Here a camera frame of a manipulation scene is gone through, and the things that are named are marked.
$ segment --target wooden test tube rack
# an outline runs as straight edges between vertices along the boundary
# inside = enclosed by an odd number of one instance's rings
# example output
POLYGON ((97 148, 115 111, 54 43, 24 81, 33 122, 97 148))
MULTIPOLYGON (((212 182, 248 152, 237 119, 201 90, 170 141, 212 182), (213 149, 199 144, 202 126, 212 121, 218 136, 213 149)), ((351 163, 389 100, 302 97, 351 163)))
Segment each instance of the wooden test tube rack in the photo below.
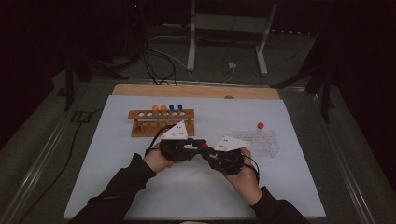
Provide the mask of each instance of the wooden test tube rack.
POLYGON ((165 125, 174 125, 182 120, 186 124, 187 134, 194 136, 194 110, 167 110, 166 112, 153 110, 130 110, 128 119, 134 120, 132 137, 154 137, 165 125))

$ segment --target person's left hand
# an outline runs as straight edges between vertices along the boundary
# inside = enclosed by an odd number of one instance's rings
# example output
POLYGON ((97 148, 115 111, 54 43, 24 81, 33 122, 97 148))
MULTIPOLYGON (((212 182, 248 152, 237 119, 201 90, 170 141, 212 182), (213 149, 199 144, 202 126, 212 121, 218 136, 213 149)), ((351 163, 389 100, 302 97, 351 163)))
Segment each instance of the person's left hand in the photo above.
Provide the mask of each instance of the person's left hand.
POLYGON ((178 161, 169 161, 163 155, 161 155, 160 144, 157 143, 143 159, 155 173, 159 173, 166 167, 171 167, 173 164, 178 163, 178 161))

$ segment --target hand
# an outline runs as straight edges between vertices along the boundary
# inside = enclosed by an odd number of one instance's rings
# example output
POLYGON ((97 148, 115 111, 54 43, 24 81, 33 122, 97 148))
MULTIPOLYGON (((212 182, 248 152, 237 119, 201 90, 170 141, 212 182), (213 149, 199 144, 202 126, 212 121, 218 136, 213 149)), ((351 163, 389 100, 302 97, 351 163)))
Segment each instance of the hand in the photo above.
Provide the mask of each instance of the hand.
MULTIPOLYGON (((241 151, 245 156, 250 157, 249 150, 241 148, 241 151)), ((244 163, 251 165, 251 160, 247 157, 244 158, 244 163)), ((237 175, 226 175, 225 178, 248 204, 254 205, 262 197, 262 191, 259 188, 254 171, 246 166, 243 166, 237 175)))
POLYGON ((176 163, 175 161, 167 160, 163 155, 161 155, 159 143, 157 143, 153 148, 155 149, 152 149, 143 160, 155 173, 158 174, 160 171, 166 169, 166 167, 170 168, 176 163))

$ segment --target white board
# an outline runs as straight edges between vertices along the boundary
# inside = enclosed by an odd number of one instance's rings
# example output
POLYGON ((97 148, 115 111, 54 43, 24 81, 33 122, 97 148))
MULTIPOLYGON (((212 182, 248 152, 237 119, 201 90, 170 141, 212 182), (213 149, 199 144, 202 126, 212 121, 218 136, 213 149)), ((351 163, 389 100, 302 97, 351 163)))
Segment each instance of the white board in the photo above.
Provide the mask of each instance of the white board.
MULTIPOLYGON (((127 167, 134 153, 144 155, 151 138, 132 138, 130 110, 153 105, 194 109, 195 136, 213 147, 232 131, 252 131, 258 122, 276 132, 280 150, 272 159, 254 158, 260 166, 260 186, 291 202, 305 217, 324 217, 315 183, 282 100, 208 99, 186 97, 109 96, 92 144, 64 212, 73 217, 91 197, 100 194, 114 174, 127 167)), ((196 156, 150 179, 126 219, 253 218, 252 209, 221 173, 196 156)))

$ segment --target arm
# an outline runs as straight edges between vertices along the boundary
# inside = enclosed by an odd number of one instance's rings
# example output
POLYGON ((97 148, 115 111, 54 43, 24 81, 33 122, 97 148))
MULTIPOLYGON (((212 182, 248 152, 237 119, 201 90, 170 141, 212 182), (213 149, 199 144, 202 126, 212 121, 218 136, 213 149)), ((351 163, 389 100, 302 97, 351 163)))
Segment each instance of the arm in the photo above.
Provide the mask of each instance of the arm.
POLYGON ((136 193, 146 187, 149 179, 172 164, 159 150, 151 150, 145 159, 134 154, 131 164, 120 169, 105 191, 98 197, 91 198, 69 223, 123 223, 136 193))
MULTIPOLYGON (((251 165, 250 151, 241 148, 246 156, 244 163, 251 165)), ((288 201, 276 200, 266 187, 259 188, 254 172, 243 167, 237 175, 226 175, 225 178, 235 190, 253 208, 262 223, 309 223, 303 215, 288 201)))

